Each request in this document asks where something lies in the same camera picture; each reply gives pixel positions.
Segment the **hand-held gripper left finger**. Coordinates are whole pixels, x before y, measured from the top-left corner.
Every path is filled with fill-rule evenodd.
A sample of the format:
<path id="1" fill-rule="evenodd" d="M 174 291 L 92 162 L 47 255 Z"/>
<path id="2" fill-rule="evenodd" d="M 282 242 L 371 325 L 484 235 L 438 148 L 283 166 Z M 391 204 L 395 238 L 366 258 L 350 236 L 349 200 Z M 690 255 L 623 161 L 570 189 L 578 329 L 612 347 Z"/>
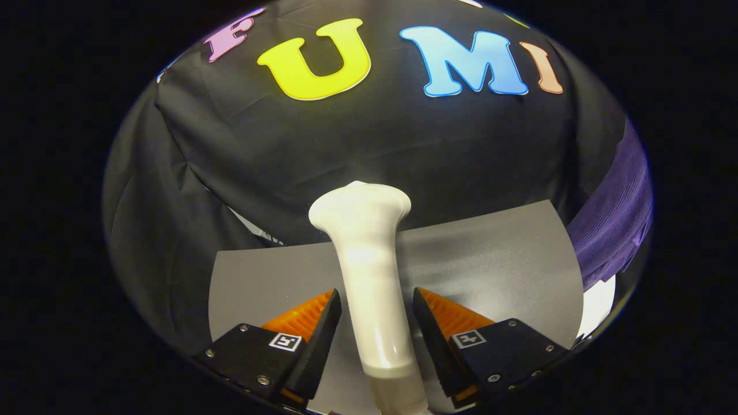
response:
<path id="1" fill-rule="evenodd" d="M 317 395 L 340 318 L 329 290 L 263 326 L 238 323 L 193 355 L 233 388 L 286 412 L 305 412 Z"/>

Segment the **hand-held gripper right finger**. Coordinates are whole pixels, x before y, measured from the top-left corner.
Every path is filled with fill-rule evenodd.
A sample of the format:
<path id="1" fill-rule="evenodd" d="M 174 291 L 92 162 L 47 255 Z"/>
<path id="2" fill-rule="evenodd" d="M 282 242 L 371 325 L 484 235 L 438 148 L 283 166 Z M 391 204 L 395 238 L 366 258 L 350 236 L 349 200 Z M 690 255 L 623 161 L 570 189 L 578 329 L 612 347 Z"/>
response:
<path id="1" fill-rule="evenodd" d="M 505 397 L 570 352 L 520 319 L 495 322 L 421 287 L 413 290 L 413 314 L 456 409 Z"/>

